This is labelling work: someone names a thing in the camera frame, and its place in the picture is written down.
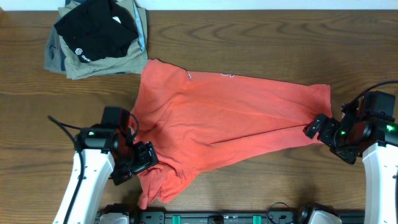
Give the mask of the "red soccer t-shirt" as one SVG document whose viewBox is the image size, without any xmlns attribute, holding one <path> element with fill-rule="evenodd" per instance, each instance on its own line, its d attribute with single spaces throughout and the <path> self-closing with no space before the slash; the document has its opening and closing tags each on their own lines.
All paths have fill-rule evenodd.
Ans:
<svg viewBox="0 0 398 224">
<path fill-rule="evenodd" d="M 132 110 L 137 140 L 159 163 L 139 174 L 138 205 L 168 203 L 198 174 L 313 140 L 304 127 L 331 115 L 331 88 L 229 73 L 190 72 L 150 60 Z"/>
</svg>

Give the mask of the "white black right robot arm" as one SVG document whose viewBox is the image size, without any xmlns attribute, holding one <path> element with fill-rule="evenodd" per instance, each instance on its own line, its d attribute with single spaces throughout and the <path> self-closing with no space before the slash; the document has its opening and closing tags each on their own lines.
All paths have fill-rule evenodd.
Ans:
<svg viewBox="0 0 398 224">
<path fill-rule="evenodd" d="M 319 114 L 303 129 L 347 164 L 361 157 L 366 175 L 365 223 L 397 223 L 397 124 L 381 114 L 341 121 Z"/>
</svg>

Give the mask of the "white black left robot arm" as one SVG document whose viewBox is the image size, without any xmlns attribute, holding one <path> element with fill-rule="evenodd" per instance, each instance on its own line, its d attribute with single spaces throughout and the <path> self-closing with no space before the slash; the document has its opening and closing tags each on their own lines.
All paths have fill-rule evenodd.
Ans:
<svg viewBox="0 0 398 224">
<path fill-rule="evenodd" d="M 75 136 L 72 174 L 54 223 L 94 223 L 108 179 L 120 185 L 159 163 L 129 128 L 96 124 Z"/>
</svg>

